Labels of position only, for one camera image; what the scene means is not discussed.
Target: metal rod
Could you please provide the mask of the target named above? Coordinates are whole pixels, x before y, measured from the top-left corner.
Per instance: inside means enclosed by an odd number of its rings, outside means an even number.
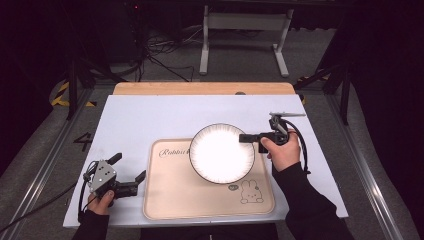
[[[349,126],[344,125],[343,120],[339,116],[337,99],[333,95],[326,95],[327,102],[330,106],[332,114],[334,115],[337,125],[344,136],[351,153],[353,154],[353,165],[356,168],[359,178],[361,179],[362,185],[364,186],[365,192],[367,193],[368,199],[371,206],[374,209],[375,215],[380,223],[381,229],[383,230],[386,239],[402,240],[403,237],[396,225],[392,214],[381,194],[380,188],[378,187],[374,176],[368,167],[367,161],[362,155],[362,152],[356,147],[355,139]]]

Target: black sleeve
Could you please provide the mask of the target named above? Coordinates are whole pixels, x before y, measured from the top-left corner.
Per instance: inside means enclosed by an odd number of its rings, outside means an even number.
[[[86,210],[84,219],[72,240],[104,240],[108,224],[109,215],[98,215]]]
[[[312,187],[300,162],[281,172],[273,167],[272,175],[286,196],[286,223],[296,239],[353,239],[336,206]]]

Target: wooden board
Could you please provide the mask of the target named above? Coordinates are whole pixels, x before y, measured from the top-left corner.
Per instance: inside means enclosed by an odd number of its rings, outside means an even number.
[[[290,83],[266,82],[125,82],[113,95],[279,95],[295,94]]]

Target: metal rail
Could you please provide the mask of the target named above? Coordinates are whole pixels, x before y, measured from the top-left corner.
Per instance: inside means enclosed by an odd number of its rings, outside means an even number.
[[[16,210],[15,215],[12,217],[12,220],[10,221],[10,223],[12,223],[15,219],[25,215],[26,213],[30,212],[33,209],[35,203],[37,202],[38,197],[41,194],[41,191],[43,190],[47,180],[49,179],[51,172],[53,171],[54,166],[56,165],[58,156],[60,155],[62,151],[63,145],[67,137],[69,136],[69,133],[71,132],[72,127],[75,125],[75,122],[78,119],[80,113],[82,112],[82,109],[84,109],[81,106],[85,105],[85,103],[88,101],[89,97],[91,96],[92,92],[93,92],[92,89],[82,90],[82,94],[78,102],[78,106],[80,107],[75,112],[75,115],[73,116],[73,118],[66,121],[65,124],[63,125],[55,143],[53,144],[53,147],[50,149],[50,152],[47,155],[46,159],[44,160],[43,165],[41,166],[36,177],[30,184],[30,187],[28,188],[27,193],[22,199],[22,202],[19,205],[18,209]],[[1,240],[17,239],[24,224],[25,224],[25,219],[11,226],[8,230],[6,230],[3,233],[3,235],[1,236]]]
[[[402,240],[403,237],[368,167],[366,159],[362,155],[362,152],[356,147],[352,131],[349,126],[343,124],[343,120],[339,115],[339,105],[336,97],[334,95],[326,95],[326,98],[332,114],[337,121],[337,125],[353,154],[353,165],[361,179],[362,185],[364,186],[365,192],[367,193],[368,199],[370,200],[371,206],[374,209],[386,239]]]

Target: cable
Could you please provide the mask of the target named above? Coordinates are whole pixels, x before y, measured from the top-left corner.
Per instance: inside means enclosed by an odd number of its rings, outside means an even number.
[[[193,75],[194,75],[194,67],[188,66],[188,67],[168,67],[170,69],[191,69],[191,76],[190,76],[190,82],[193,82]]]
[[[160,53],[166,53],[166,54],[172,53],[175,50],[177,50],[181,47],[187,46],[188,44],[191,44],[193,42],[202,43],[201,41],[193,40],[193,38],[199,32],[201,32],[202,30],[203,30],[203,28],[199,28],[193,34],[191,34],[188,38],[184,39],[181,43],[177,43],[175,41],[168,41],[168,40],[163,40],[163,41],[160,40],[159,41],[158,39],[161,38],[161,35],[159,35],[159,34],[152,36],[147,41],[147,49],[148,49],[149,52],[155,53],[155,55],[153,55],[153,56],[156,56]]]
[[[78,202],[78,222],[80,222],[80,223],[82,222],[82,219],[84,218],[84,209],[82,209],[82,198],[84,196],[85,186],[90,181],[91,174],[93,174],[94,170],[97,169],[98,163],[99,163],[98,161],[91,161],[91,163],[87,167],[87,170],[85,170],[85,173],[83,174],[84,182],[82,183],[80,199],[79,199],[79,202]]]
[[[142,60],[137,61],[137,64],[135,66],[133,66],[133,67],[127,69],[127,70],[124,70],[124,71],[121,71],[121,72],[111,72],[111,73],[118,76],[118,77],[123,77],[123,76],[129,75],[129,74],[138,70],[138,68],[141,65],[140,62],[142,62]],[[109,79],[108,77],[104,76],[103,74],[94,73],[94,72],[90,72],[90,73],[93,77],[95,77],[97,79]]]
[[[190,82],[187,78],[181,76],[180,74],[176,73],[175,71],[173,71],[171,68],[165,66],[161,61],[157,60],[156,58],[154,58],[153,56],[147,56],[147,58],[154,64],[157,64],[159,66],[164,67],[166,70],[170,71],[171,73],[177,75],[178,77],[182,78],[184,81],[186,82]]]
[[[138,67],[138,71],[135,72],[134,79],[137,82],[141,82],[141,78],[144,74],[144,61],[141,63],[141,65]]]
[[[94,196],[93,199],[91,199],[87,204],[85,204],[83,211],[85,212],[85,209],[87,209],[87,206],[90,205],[90,203],[92,203],[94,200],[96,200],[97,196]]]
[[[10,228],[11,226],[15,225],[16,223],[18,223],[22,219],[27,218],[27,217],[33,215],[34,213],[38,212],[39,210],[47,207],[48,205],[50,205],[51,203],[53,203],[54,201],[56,201],[57,199],[59,199],[60,197],[62,197],[63,195],[65,195],[67,192],[69,192],[69,190],[71,190],[72,188],[74,188],[76,185],[77,185],[77,182],[73,183],[71,186],[69,186],[68,188],[66,188],[63,192],[61,192],[60,194],[56,195],[55,197],[53,197],[49,201],[45,202],[44,204],[40,205],[39,207],[35,208],[34,210],[32,210],[32,211],[30,211],[30,212],[22,215],[21,217],[15,219],[13,222],[11,222],[7,226],[3,227],[0,230],[0,233],[6,231],[8,228]]]
[[[293,129],[296,131],[296,134],[299,136],[300,145],[302,146],[302,152],[303,152],[303,158],[305,159],[305,165],[303,166],[303,171],[306,174],[311,174],[311,172],[308,170],[308,151],[306,149],[306,143],[305,139],[303,138],[302,134],[300,133],[299,129],[290,121],[287,121],[286,119],[281,119],[286,124],[293,127]]]

